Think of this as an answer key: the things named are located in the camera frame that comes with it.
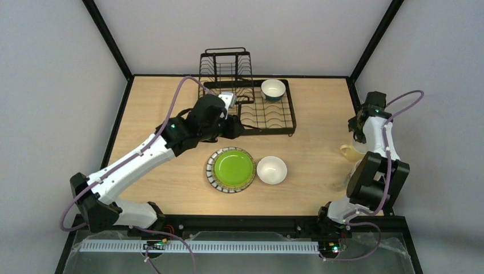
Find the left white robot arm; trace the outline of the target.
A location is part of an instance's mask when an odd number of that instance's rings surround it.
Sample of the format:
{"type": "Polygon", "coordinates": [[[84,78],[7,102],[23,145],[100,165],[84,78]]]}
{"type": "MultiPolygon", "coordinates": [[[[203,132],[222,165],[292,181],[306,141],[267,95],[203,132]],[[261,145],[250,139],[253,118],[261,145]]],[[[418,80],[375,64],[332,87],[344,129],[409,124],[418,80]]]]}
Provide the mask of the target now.
{"type": "Polygon", "coordinates": [[[89,230],[102,232],[118,225],[161,229],[165,216],[154,202],[135,203],[119,195],[157,166],[200,142],[241,136],[244,127],[240,118],[228,112],[235,101],[236,96],[230,92],[205,94],[192,108],[169,118],[115,163],[89,176],[75,174],[70,179],[72,193],[89,230]]]}

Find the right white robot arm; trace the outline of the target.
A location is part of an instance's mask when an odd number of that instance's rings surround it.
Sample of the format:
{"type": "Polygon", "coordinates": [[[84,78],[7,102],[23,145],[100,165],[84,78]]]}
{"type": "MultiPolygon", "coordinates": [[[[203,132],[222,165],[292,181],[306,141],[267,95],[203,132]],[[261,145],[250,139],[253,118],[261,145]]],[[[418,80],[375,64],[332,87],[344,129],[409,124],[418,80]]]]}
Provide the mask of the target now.
{"type": "Polygon", "coordinates": [[[331,237],[346,230],[354,218],[375,216],[392,207],[410,167],[398,156],[392,138],[395,115],[386,112],[386,94],[373,91],[348,121],[353,140],[366,152],[348,179],[346,195],[320,208],[318,225],[331,237]]]}

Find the plain white bowl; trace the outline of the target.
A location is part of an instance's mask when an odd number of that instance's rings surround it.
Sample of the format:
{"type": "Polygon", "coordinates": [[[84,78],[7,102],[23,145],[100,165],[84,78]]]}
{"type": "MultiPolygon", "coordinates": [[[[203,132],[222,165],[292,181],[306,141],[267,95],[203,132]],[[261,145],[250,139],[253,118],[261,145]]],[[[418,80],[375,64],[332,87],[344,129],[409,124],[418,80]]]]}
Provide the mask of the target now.
{"type": "Polygon", "coordinates": [[[282,159],[275,156],[266,156],[258,162],[256,173],[262,182],[275,185],[286,179],[288,169],[282,159]]]}

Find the yellow mug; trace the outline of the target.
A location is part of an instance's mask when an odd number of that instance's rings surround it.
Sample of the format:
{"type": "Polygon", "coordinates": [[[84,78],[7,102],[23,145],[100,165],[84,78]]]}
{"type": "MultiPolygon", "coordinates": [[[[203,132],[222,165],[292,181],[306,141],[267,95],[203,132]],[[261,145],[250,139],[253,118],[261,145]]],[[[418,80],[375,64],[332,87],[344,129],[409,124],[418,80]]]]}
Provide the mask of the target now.
{"type": "Polygon", "coordinates": [[[367,153],[368,148],[366,143],[361,143],[356,140],[352,140],[348,144],[340,146],[340,152],[343,157],[350,162],[357,162],[361,160],[367,153]]]}

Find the teal patterned white bowl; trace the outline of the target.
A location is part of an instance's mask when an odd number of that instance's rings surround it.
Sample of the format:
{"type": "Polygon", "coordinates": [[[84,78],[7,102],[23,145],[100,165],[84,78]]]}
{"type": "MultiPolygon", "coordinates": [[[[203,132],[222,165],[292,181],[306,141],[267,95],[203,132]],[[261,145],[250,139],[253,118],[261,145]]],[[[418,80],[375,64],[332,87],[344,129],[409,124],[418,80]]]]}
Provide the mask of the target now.
{"type": "Polygon", "coordinates": [[[261,84],[261,96],[269,102],[277,102],[286,92],[285,84],[278,79],[267,79],[261,84]]]}

